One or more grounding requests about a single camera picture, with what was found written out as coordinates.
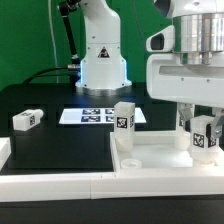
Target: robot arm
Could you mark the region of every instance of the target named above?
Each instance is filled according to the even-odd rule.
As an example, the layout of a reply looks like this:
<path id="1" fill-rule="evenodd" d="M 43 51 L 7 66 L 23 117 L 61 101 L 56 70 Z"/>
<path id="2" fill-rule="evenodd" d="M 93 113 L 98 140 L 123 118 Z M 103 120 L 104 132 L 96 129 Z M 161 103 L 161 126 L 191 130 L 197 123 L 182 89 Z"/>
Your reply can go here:
<path id="1" fill-rule="evenodd" d="M 131 82 L 127 80 L 126 61 L 120 52 L 118 14 L 108 7 L 106 0 L 67 0 L 62 6 L 59 7 L 64 8 L 61 12 L 65 23 L 77 6 L 84 15 L 86 55 L 81 61 L 81 79 L 76 90 L 90 95 L 117 95 L 128 90 Z M 70 25 L 67 33 L 71 34 Z M 74 42 L 69 42 L 74 56 Z"/>
<path id="2" fill-rule="evenodd" d="M 191 133 L 190 155 L 209 163 L 217 156 L 224 124 L 224 0 L 156 0 L 154 5 L 173 24 L 147 40 L 148 51 L 169 52 L 149 57 L 148 92 L 179 103 Z M 193 117 L 191 104 L 212 107 L 215 117 Z"/>

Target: black table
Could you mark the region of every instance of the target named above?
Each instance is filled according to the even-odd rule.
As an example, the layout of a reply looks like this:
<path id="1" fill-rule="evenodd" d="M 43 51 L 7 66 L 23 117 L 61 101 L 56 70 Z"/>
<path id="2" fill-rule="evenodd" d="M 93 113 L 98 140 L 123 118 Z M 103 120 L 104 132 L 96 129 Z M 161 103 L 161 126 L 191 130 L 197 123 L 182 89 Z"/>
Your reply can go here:
<path id="1" fill-rule="evenodd" d="M 176 104 L 152 100 L 144 83 L 118 97 L 73 94 L 69 85 L 13 85 L 0 93 L 0 136 L 10 137 L 12 154 L 0 175 L 110 172 L 112 124 L 59 125 L 64 108 L 113 107 L 119 101 L 141 107 L 146 124 L 136 131 L 173 130 Z M 14 131 L 12 116 L 42 109 L 41 124 Z M 196 113 L 210 113 L 199 107 Z M 0 223 L 223 223 L 224 196 L 149 197 L 106 200 L 0 203 Z"/>

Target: warning label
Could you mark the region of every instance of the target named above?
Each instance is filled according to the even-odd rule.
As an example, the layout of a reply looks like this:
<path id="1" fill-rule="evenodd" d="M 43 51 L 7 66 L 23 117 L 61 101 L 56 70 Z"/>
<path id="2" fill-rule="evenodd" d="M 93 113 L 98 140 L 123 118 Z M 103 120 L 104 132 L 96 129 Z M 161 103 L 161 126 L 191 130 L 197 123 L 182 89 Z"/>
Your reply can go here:
<path id="1" fill-rule="evenodd" d="M 101 50 L 100 54 L 98 55 L 98 58 L 110 58 L 105 47 L 103 47 L 103 49 Z"/>

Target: green backdrop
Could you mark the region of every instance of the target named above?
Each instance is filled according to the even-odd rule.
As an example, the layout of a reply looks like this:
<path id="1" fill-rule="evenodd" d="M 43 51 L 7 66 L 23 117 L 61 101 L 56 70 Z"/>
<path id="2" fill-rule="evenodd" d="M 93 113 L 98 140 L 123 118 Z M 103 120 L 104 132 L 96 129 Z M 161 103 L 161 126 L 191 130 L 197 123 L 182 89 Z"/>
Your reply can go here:
<path id="1" fill-rule="evenodd" d="M 52 21 L 58 65 L 70 63 L 70 52 L 61 16 L 60 0 L 52 0 Z M 153 8 L 152 0 L 107 0 L 121 18 L 121 51 L 128 63 L 128 78 L 145 81 L 146 39 L 165 28 L 170 21 Z M 7 0 L 0 7 L 0 90 L 22 83 L 35 72 L 55 67 L 49 26 L 48 0 Z M 85 28 L 81 10 L 71 16 L 77 50 L 85 55 Z M 38 82 L 49 82 L 38 79 Z"/>

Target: cube with marker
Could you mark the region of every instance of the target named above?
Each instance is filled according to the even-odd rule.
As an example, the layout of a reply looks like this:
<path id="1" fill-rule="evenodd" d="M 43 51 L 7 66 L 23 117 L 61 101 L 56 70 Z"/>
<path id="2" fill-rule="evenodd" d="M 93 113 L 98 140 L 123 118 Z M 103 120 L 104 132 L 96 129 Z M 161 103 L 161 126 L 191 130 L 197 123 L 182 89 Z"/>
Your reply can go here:
<path id="1" fill-rule="evenodd" d="M 133 149 L 135 104 L 119 102 L 114 106 L 114 137 L 119 151 Z"/>
<path id="2" fill-rule="evenodd" d="M 191 119 L 191 138 L 189 153 L 195 164 L 209 164 L 219 155 L 219 139 L 207 135 L 207 126 L 213 117 L 201 115 Z"/>
<path id="3" fill-rule="evenodd" d="M 13 117 L 13 128 L 18 131 L 27 131 L 40 123 L 43 117 L 42 110 L 26 110 Z"/>

